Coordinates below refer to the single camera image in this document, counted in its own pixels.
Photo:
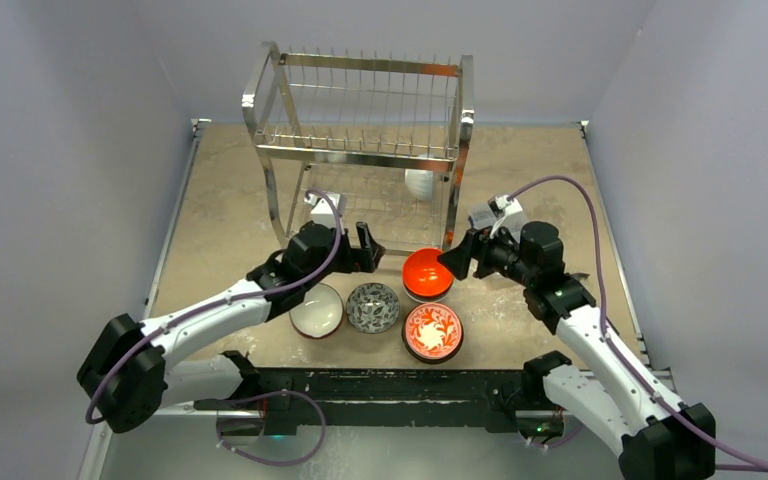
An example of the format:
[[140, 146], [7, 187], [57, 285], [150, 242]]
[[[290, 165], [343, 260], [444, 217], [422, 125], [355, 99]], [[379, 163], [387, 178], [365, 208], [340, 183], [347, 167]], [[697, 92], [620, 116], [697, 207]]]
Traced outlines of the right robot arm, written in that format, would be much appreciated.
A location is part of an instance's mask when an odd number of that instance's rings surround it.
[[617, 456], [626, 479], [708, 479], [715, 449], [713, 414], [688, 405], [618, 337], [593, 295], [566, 270], [553, 225], [532, 221], [518, 238], [501, 228], [470, 229], [438, 261], [463, 280], [499, 274], [523, 286], [529, 312], [589, 368], [583, 374], [559, 351], [523, 366], [521, 392], [536, 407], [562, 407]]

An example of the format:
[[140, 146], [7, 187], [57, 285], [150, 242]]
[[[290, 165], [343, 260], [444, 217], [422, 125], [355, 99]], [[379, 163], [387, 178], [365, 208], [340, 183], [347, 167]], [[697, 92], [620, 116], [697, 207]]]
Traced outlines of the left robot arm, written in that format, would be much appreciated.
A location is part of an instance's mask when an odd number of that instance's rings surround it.
[[300, 305], [332, 273], [373, 273], [387, 249], [364, 222], [359, 245], [347, 230], [309, 221], [287, 246], [243, 279], [188, 308], [142, 321], [110, 319], [77, 372], [89, 397], [85, 420], [128, 432], [170, 403], [173, 370], [198, 350], [237, 331], [269, 322]]

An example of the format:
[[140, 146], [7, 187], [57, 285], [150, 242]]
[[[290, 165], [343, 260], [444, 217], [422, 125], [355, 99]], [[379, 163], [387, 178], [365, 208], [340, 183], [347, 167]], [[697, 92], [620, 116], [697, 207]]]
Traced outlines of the grey leaf pattern bowl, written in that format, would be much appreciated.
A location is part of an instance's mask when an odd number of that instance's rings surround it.
[[356, 287], [349, 294], [345, 307], [350, 324], [365, 334], [379, 334], [389, 330], [399, 320], [401, 313], [396, 292], [378, 282]]

